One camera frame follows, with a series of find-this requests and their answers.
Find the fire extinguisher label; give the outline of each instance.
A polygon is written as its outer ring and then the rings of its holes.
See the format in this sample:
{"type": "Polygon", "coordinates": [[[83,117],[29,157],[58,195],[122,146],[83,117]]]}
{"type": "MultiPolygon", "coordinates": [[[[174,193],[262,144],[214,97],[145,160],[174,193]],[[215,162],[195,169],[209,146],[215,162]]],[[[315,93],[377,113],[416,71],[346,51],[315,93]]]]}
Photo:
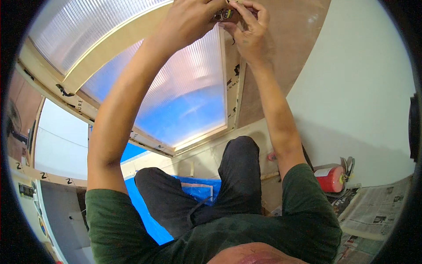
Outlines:
{"type": "Polygon", "coordinates": [[[328,169],[319,169],[317,170],[314,175],[315,177],[325,177],[328,176],[328,173],[330,172],[332,168],[328,168],[328,169]]]}

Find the green t-shirt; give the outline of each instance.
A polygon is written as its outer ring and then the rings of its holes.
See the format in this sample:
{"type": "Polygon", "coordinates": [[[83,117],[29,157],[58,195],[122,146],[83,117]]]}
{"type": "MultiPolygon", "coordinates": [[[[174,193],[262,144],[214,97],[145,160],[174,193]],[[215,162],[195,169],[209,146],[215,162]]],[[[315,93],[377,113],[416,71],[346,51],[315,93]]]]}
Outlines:
{"type": "Polygon", "coordinates": [[[283,215],[232,215],[200,225],[159,246],[145,230],[128,195],[86,193],[87,221],[97,263],[207,263],[218,252],[263,242],[308,263],[330,263],[341,229],[311,168],[298,164],[283,180],[283,215]]]}

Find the window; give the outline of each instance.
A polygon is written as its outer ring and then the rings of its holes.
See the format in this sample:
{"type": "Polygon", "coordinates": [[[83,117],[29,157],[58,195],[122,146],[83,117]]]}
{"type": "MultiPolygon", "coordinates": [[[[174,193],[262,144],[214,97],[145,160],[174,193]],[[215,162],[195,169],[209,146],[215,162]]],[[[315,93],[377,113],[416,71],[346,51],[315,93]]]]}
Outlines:
{"type": "Polygon", "coordinates": [[[170,0],[51,0],[29,36],[62,75],[99,39],[134,15],[170,0]]]}
{"type": "MultiPolygon", "coordinates": [[[[81,88],[102,102],[142,41],[97,71],[81,88]]],[[[172,148],[227,125],[226,90],[215,27],[174,54],[147,92],[135,126],[172,148]]]]}
{"type": "MultiPolygon", "coordinates": [[[[94,125],[112,84],[171,3],[49,1],[30,30],[17,68],[29,72],[48,99],[94,125]]],[[[244,67],[231,36],[215,27],[161,69],[130,141],[174,156],[233,129],[244,67]]]]}

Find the newspaper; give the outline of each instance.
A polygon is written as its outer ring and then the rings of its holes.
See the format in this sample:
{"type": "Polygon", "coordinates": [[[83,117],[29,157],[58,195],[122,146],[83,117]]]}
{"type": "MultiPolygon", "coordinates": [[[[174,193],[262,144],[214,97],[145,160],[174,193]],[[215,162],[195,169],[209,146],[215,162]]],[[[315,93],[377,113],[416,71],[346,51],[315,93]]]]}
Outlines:
{"type": "Polygon", "coordinates": [[[335,199],[331,203],[334,209],[334,213],[339,218],[339,220],[349,211],[349,205],[353,204],[356,198],[359,196],[359,189],[360,188],[347,189],[342,197],[335,199]]]}
{"type": "Polygon", "coordinates": [[[343,233],[334,263],[370,263],[382,247],[383,243],[383,241],[371,240],[343,233]]]}
{"type": "Polygon", "coordinates": [[[386,239],[406,201],[410,181],[411,176],[390,185],[361,188],[361,199],[341,221],[343,232],[370,240],[386,239]]]}

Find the man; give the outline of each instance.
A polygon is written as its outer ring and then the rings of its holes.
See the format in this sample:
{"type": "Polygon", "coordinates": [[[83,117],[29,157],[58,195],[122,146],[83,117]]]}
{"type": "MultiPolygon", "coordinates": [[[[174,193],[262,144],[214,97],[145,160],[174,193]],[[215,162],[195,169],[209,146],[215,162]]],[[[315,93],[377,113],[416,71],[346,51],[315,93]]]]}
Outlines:
{"type": "Polygon", "coordinates": [[[225,0],[177,0],[156,33],[123,70],[95,121],[88,152],[86,193],[89,237],[97,263],[330,263],[341,230],[303,156],[287,101],[263,54],[269,15],[254,2],[234,1],[248,24],[223,26],[235,39],[260,90],[262,106],[283,181],[283,215],[261,212],[259,148],[246,136],[228,142],[215,205],[197,203],[180,182],[158,168],[140,170],[136,185],[158,223],[175,238],[159,246],[133,207],[120,158],[148,87],[178,50],[204,36],[225,0]],[[249,11],[257,12],[257,18],[249,11]]]}

